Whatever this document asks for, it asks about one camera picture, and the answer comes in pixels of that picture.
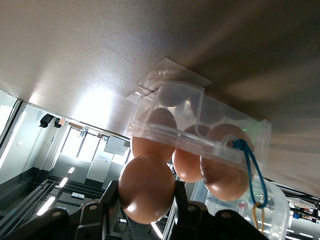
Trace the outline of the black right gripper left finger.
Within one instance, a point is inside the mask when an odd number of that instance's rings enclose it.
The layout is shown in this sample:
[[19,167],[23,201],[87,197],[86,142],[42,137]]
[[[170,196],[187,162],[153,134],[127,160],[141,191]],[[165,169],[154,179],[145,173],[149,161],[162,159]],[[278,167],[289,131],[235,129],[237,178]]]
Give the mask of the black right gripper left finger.
[[73,214],[51,208],[6,235],[6,240],[104,240],[120,210],[118,181],[108,185],[100,199],[84,203]]

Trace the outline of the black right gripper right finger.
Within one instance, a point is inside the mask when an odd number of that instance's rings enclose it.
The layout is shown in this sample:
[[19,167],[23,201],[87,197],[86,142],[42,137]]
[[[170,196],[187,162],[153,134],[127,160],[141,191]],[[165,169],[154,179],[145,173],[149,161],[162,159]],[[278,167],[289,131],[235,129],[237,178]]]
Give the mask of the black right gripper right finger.
[[237,212],[226,209],[211,215],[202,202],[188,201],[185,184],[175,183],[177,223],[173,240],[266,240],[267,238]]

